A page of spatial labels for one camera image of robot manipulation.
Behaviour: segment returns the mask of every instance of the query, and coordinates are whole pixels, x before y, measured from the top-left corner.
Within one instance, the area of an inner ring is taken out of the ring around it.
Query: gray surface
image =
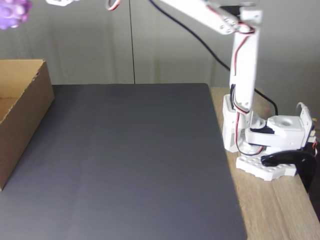
[[[207,85],[54,90],[0,193],[1,239],[246,239]]]

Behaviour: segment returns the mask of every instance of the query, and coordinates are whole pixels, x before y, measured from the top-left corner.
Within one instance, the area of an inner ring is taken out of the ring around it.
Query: wooden table
[[[223,96],[229,91],[211,89],[221,130]],[[262,118],[271,116],[269,104],[257,95],[254,110]],[[236,168],[238,153],[226,155],[249,240],[320,240],[320,223],[298,175],[264,181]]]

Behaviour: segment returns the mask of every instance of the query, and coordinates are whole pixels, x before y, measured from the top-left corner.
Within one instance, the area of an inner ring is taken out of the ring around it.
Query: cardboard box
[[[44,60],[0,60],[0,191],[53,100]]]

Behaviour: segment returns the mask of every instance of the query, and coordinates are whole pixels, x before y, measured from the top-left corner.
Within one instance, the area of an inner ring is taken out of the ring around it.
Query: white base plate
[[[295,176],[297,172],[294,164],[280,164],[275,167],[263,166],[259,155],[239,156],[236,159],[235,166],[237,169],[242,169],[265,181],[272,181],[282,176]]]

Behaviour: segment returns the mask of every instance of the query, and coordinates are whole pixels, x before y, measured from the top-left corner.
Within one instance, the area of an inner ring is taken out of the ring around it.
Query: black cable
[[[133,82],[136,84],[136,65],[135,65],[135,49],[134,49],[134,36],[132,28],[132,12],[131,12],[131,0],[129,0],[129,16],[130,16],[130,32],[131,32],[131,49],[132,49],[132,65],[133,65]]]
[[[168,18],[170,18],[172,21],[174,21],[176,24],[183,27],[185,30],[187,30],[191,35],[193,35],[197,40],[199,40],[200,43],[209,51],[209,53],[215,58],[215,60],[220,63],[225,69],[227,69],[230,72],[230,67],[226,65],[223,61],[220,60],[220,58],[214,53],[214,51],[211,50],[211,48],[199,37],[194,31],[192,31],[189,27],[184,25],[182,22],[175,19],[173,16],[171,16],[169,13],[165,12],[162,8],[160,8],[153,0],[149,0],[150,3],[158,9],[161,13],[166,15]]]
[[[242,155],[245,155],[245,156],[256,156],[256,155],[260,154],[262,152],[262,150],[264,149],[263,146],[261,146],[259,151],[256,152],[256,153],[244,153],[243,151],[240,150],[239,145],[238,145],[238,124],[239,124],[239,120],[240,120],[239,118],[240,118],[240,113],[237,112],[236,113],[235,129],[234,129],[234,134],[235,134],[234,143],[236,145],[236,148],[237,148],[238,152],[241,153]]]
[[[224,67],[227,71],[230,72],[230,67],[228,65],[226,65],[215,53],[214,51],[211,50],[211,48],[206,44],[206,42],[204,40],[202,40],[202,38],[197,35],[194,31],[192,31],[189,27],[187,27],[186,25],[184,25],[182,22],[180,22],[179,20],[177,20],[176,18],[174,18],[173,16],[171,16],[169,13],[165,12],[162,8],[160,8],[153,0],[149,0],[149,2],[156,8],[158,9],[161,13],[163,13],[164,15],[166,15],[169,19],[171,19],[172,21],[174,21],[176,24],[180,25],[182,28],[184,28],[185,30],[187,30],[191,35],[193,35],[208,51],[209,53],[214,57],[214,59],[222,66]],[[266,95],[264,95],[262,92],[260,92],[257,89],[254,89],[254,91],[259,94],[261,97],[263,97],[265,100],[267,100],[268,102],[270,102],[273,106],[274,106],[274,111],[275,111],[275,115],[278,115],[278,107],[277,104],[272,101],[269,97],[267,97]]]
[[[317,169],[317,158],[307,148],[276,152],[262,156],[261,163],[265,167],[276,167],[280,164],[294,164],[308,192]]]
[[[234,110],[235,109],[235,105],[234,105],[234,90],[235,90],[236,85],[235,84],[231,84],[230,87],[230,104],[231,104],[231,109]]]
[[[263,97],[265,100],[267,100],[269,103],[271,103],[271,104],[273,105],[273,107],[274,107],[274,114],[275,114],[276,116],[278,116],[279,113],[278,113],[278,106],[277,106],[277,104],[276,104],[274,101],[272,101],[269,97],[267,97],[266,95],[264,95],[262,92],[260,92],[258,89],[254,89],[254,91],[255,91],[257,94],[259,94],[261,97]]]

